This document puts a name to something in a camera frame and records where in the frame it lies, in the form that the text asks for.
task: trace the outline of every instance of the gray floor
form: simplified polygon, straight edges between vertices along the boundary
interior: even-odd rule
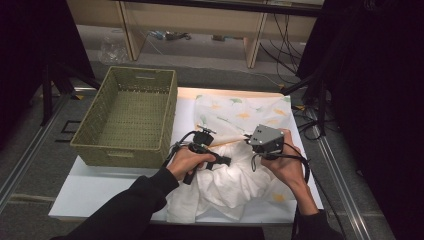
[[[108,36],[119,40],[122,36],[120,30],[82,26],[79,27],[79,30],[96,77],[102,79],[108,68],[98,59],[102,38]],[[263,51],[258,54],[256,67],[247,69],[241,40],[229,38],[224,42],[218,42],[212,41],[211,36],[208,35],[192,35],[191,40],[159,41],[151,37],[149,39],[157,49],[153,48],[150,43],[146,43],[138,61],[126,61],[125,64],[176,69],[180,86],[277,92],[279,84],[290,85],[276,75],[275,62]],[[268,50],[276,52],[269,41],[264,41],[263,44]],[[299,51],[304,46],[301,43],[293,43],[293,45]],[[279,72],[286,81],[298,81],[283,68],[280,68]],[[74,84],[78,87],[85,86],[79,81],[74,81]],[[292,94],[295,104],[301,103],[302,91],[304,89]],[[1,213],[0,239],[48,239],[66,234],[78,224],[60,222],[49,218],[47,214],[76,157],[76,153],[69,144],[58,143],[56,140],[72,137],[70,134],[61,133],[61,130],[66,121],[81,120],[84,116],[95,92],[86,91],[83,94],[85,97],[82,100],[69,100],[66,103],[32,165]],[[14,130],[15,134],[9,140],[7,147],[0,152],[0,185],[6,181],[9,173],[30,144],[32,137],[39,129],[41,117],[42,97],[38,92],[34,96],[32,107],[28,108],[20,119],[18,127]],[[300,125],[305,119],[296,117],[296,121]],[[337,131],[337,124],[331,122],[326,127],[328,128],[327,140],[331,144],[343,177],[365,220],[371,238],[394,239],[367,183],[356,173],[355,161],[344,141],[343,134]],[[306,136],[313,136],[313,134],[306,132]],[[318,142],[308,140],[303,135],[302,142],[308,157],[312,159],[311,168],[330,198],[329,200],[325,199],[320,191],[324,207],[329,212],[331,225],[339,229],[334,213],[330,211],[328,201],[334,205],[336,213],[340,216],[347,239],[356,239]],[[290,231],[291,228],[287,226],[264,227],[267,240],[289,239]]]

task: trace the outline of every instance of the person's right hand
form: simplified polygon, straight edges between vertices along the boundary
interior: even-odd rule
[[[283,154],[300,156],[300,149],[293,144],[290,130],[281,129],[284,133]],[[261,164],[267,167],[274,175],[285,183],[293,192],[302,215],[318,213],[318,208],[312,197],[311,190],[303,177],[302,163],[298,159],[279,157],[275,160],[261,159]]]

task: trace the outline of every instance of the white table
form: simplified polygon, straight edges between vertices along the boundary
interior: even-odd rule
[[[193,130],[194,96],[202,93],[244,97],[270,97],[276,95],[243,91],[179,88],[171,142],[180,140],[184,134]],[[289,128],[292,131],[294,144],[304,153],[293,115],[291,116]],[[93,214],[113,196],[127,189],[140,175],[152,176],[156,172],[156,169],[87,166],[78,156],[49,216],[65,221],[83,220]],[[312,176],[309,179],[309,186],[318,208],[323,208]],[[196,224],[267,225],[292,223],[295,207],[296,201],[275,204],[253,199],[246,204],[245,212],[240,221],[234,221],[217,210],[210,210],[198,216]],[[153,214],[152,222],[164,223],[166,209],[167,207],[164,207]]]

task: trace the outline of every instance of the white cloth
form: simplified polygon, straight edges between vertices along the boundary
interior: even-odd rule
[[[252,171],[252,147],[242,140],[243,134],[251,134],[258,124],[287,128],[290,114],[290,97],[198,96],[194,122],[217,131],[211,144],[216,147],[210,150],[231,158],[231,164],[215,164],[212,171],[197,171],[190,186],[181,183],[168,198],[167,221],[193,223],[196,216],[210,208],[237,221],[252,198],[275,203],[294,199],[288,187],[275,180],[259,158],[256,171]]]

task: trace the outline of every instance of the basket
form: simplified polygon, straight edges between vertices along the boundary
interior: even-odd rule
[[[177,91],[173,70],[111,67],[71,146],[90,166],[160,168]]]

